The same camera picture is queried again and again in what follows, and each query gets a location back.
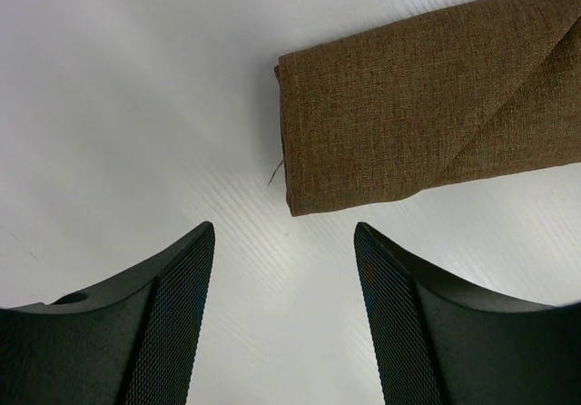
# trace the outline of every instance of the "fabric roll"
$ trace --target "fabric roll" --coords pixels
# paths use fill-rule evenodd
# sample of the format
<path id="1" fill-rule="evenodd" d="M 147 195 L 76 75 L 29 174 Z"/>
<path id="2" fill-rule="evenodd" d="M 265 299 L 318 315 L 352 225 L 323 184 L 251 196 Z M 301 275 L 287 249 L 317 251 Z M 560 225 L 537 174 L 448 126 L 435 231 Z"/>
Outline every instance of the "fabric roll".
<path id="1" fill-rule="evenodd" d="M 581 0 L 480 0 L 286 54 L 293 215 L 581 162 Z"/>

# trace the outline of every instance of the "loose thread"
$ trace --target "loose thread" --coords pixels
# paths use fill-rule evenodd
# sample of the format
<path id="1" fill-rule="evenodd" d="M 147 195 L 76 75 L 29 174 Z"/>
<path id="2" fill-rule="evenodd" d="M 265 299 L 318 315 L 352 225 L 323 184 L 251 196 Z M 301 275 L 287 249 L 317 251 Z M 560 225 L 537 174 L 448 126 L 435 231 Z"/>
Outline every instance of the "loose thread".
<path id="1" fill-rule="evenodd" d="M 279 163 L 279 165 L 278 165 L 278 166 L 276 166 L 276 169 L 275 169 L 275 170 L 274 170 L 274 172 L 272 173 L 271 180 L 269 181 L 269 183 L 268 183 L 268 184 L 266 184 L 266 186 L 267 186 L 267 187 L 268 187 L 269 185 L 271 185 L 271 183 L 272 183 L 272 180 L 274 179 L 274 175 L 276 175 L 276 172 L 278 172 L 278 171 L 279 171 L 279 169 L 281 168 L 281 166 L 282 166 L 282 164 L 283 164 L 283 163 L 284 163 L 284 158 L 283 158 L 283 159 L 282 159 L 282 161 Z"/>

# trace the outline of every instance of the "white backdrop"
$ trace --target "white backdrop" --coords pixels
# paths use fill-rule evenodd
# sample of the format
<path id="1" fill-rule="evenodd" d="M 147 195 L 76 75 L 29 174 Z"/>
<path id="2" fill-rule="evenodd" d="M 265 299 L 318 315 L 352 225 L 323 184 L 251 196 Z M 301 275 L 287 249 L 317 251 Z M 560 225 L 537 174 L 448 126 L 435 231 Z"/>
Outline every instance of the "white backdrop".
<path id="1" fill-rule="evenodd" d="M 189 403 L 382 404 L 357 221 L 471 281 L 581 299 L 581 165 L 291 218 L 280 54 L 470 0 L 0 0 L 0 305 L 52 302 L 203 220 Z"/>

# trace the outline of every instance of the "textured black surface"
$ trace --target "textured black surface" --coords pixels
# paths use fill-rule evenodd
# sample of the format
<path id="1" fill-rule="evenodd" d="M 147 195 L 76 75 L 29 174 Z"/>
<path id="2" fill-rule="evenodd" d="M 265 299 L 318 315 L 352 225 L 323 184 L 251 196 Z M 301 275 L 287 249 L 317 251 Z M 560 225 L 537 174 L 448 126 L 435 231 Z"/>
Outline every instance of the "textured black surface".
<path id="1" fill-rule="evenodd" d="M 205 233 L 183 260 L 156 279 L 123 404 L 183 404 L 187 399 L 213 256 Z"/>
<path id="2" fill-rule="evenodd" d="M 386 403 L 447 403 L 415 282 L 369 232 L 356 231 L 355 252 Z"/>
<path id="3" fill-rule="evenodd" d="M 182 405 L 213 245 L 203 223 L 56 304 L 0 310 L 0 405 Z"/>
<path id="4" fill-rule="evenodd" d="M 360 223 L 355 249 L 387 404 L 581 404 L 581 304 L 467 282 Z"/>

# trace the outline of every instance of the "black mesh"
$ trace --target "black mesh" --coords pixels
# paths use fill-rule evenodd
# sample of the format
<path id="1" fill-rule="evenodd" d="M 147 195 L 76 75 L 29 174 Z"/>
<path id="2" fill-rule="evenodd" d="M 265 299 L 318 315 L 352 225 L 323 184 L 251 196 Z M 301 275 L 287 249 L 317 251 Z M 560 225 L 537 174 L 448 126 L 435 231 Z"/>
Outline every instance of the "black mesh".
<path id="1" fill-rule="evenodd" d="M 361 224 L 355 253 L 386 404 L 448 403 L 414 281 Z"/>
<path id="2" fill-rule="evenodd" d="M 185 403 L 202 324 L 214 235 L 206 231 L 156 280 L 149 318 L 121 403 Z"/>

